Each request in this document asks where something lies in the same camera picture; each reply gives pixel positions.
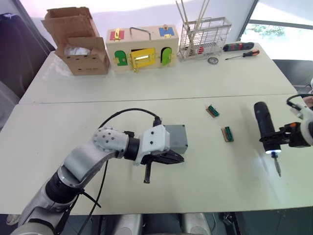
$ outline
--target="wire rack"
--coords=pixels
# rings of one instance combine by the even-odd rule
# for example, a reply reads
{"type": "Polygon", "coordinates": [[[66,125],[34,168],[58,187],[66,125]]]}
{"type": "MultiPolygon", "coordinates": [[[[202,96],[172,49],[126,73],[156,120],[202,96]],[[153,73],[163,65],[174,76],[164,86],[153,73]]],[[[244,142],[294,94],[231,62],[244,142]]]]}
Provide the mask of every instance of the wire rack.
{"type": "Polygon", "coordinates": [[[178,53],[184,60],[219,54],[230,27],[231,23],[225,17],[183,23],[178,53]]]}

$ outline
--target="black cable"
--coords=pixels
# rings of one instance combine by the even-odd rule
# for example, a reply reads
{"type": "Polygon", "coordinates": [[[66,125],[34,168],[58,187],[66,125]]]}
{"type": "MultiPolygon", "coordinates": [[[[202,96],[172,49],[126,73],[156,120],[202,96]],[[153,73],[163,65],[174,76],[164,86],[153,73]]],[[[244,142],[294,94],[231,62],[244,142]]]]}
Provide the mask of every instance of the black cable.
{"type": "Polygon", "coordinates": [[[122,113],[124,113],[124,112],[128,112],[128,111],[142,111],[142,112],[145,112],[145,113],[148,113],[148,114],[154,116],[154,117],[155,117],[155,120],[156,120],[156,119],[159,119],[159,120],[160,120],[160,117],[159,117],[158,115],[156,115],[156,114],[154,114],[154,113],[152,113],[152,112],[150,112],[150,111],[148,111],[148,110],[140,109],[140,108],[131,108],[131,109],[124,109],[124,110],[121,110],[121,111],[119,111],[119,112],[113,114],[113,115],[110,116],[108,119],[106,119],[106,120],[99,126],[99,128],[103,127],[103,126],[104,126],[108,121],[110,121],[112,118],[114,118],[114,117],[116,117],[116,116],[118,116],[118,115],[120,115],[120,114],[122,114],[122,113]]]}
{"type": "Polygon", "coordinates": [[[290,96],[288,99],[287,99],[287,104],[293,108],[295,108],[296,110],[300,111],[300,107],[294,103],[292,103],[290,100],[293,99],[293,98],[296,98],[296,97],[301,97],[301,98],[305,98],[305,97],[309,97],[309,96],[313,96],[313,94],[295,94],[293,96],[290,96]]]}
{"type": "Polygon", "coordinates": [[[98,192],[97,199],[96,199],[95,203],[93,204],[93,207],[92,207],[91,211],[89,212],[89,215],[87,216],[86,220],[84,221],[83,226],[80,228],[80,230],[79,230],[79,232],[78,232],[77,235],[82,234],[82,232],[83,232],[83,230],[84,230],[86,224],[88,223],[88,221],[89,221],[89,219],[90,219],[90,217],[91,217],[91,215],[92,215],[94,209],[95,209],[96,206],[97,206],[97,203],[98,203],[98,201],[99,201],[99,198],[100,198],[100,195],[101,195],[101,191],[102,191],[102,188],[103,188],[103,185],[104,185],[104,180],[105,180],[105,178],[106,178],[107,168],[108,168],[108,162],[109,162],[109,161],[106,162],[106,166],[105,166],[105,168],[104,168],[104,173],[103,173],[103,177],[102,177],[102,182],[101,182],[101,186],[100,186],[100,189],[99,189],[99,192],[98,192]]]}

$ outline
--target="black screwdriver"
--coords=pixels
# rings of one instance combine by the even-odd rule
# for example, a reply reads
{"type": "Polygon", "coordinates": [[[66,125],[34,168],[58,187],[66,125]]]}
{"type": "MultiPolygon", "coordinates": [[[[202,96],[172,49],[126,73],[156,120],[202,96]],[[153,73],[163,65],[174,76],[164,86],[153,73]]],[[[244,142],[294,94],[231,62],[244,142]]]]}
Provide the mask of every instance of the black screwdriver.
{"type": "Polygon", "coordinates": [[[255,55],[258,55],[258,54],[260,54],[260,51],[259,51],[259,50],[252,50],[252,51],[243,53],[243,55],[239,55],[239,56],[235,56],[235,57],[230,57],[230,58],[227,58],[227,59],[225,59],[225,60],[229,60],[229,59],[233,59],[233,58],[237,58],[237,57],[255,56],[255,55]]]}

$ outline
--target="cardboard box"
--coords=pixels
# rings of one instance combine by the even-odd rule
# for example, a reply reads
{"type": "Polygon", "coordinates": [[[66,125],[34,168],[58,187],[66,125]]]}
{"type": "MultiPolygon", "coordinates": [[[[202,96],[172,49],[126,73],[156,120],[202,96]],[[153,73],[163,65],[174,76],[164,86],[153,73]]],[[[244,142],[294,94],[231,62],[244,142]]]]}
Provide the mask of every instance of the cardboard box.
{"type": "Polygon", "coordinates": [[[86,7],[67,7],[47,10],[42,21],[58,46],[73,37],[99,37],[89,9],[86,7]]]}
{"type": "Polygon", "coordinates": [[[55,51],[69,67],[74,75],[99,75],[107,74],[109,58],[105,51],[103,38],[79,37],[68,38],[66,44],[61,44],[55,51]],[[84,47],[91,50],[90,55],[64,55],[66,46],[84,47]]]}
{"type": "Polygon", "coordinates": [[[109,58],[103,38],[86,7],[49,9],[42,21],[57,45],[55,54],[69,67],[74,75],[107,74],[109,58]],[[90,55],[64,55],[66,46],[84,47],[90,55]]]}

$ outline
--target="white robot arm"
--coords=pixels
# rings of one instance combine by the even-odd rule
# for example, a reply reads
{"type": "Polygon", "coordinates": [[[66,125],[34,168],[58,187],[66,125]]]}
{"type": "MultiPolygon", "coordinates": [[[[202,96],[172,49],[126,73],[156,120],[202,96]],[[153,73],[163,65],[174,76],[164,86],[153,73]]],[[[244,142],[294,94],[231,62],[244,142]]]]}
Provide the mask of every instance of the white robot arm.
{"type": "Polygon", "coordinates": [[[157,158],[157,162],[183,162],[179,154],[167,156],[171,162],[162,162],[162,155],[170,151],[170,134],[163,125],[144,132],[140,139],[133,138],[110,127],[101,127],[91,140],[73,149],[36,193],[20,216],[19,227],[11,235],[53,235],[64,228],[74,203],[86,184],[111,158],[133,160],[139,165],[143,157],[157,158]]]}

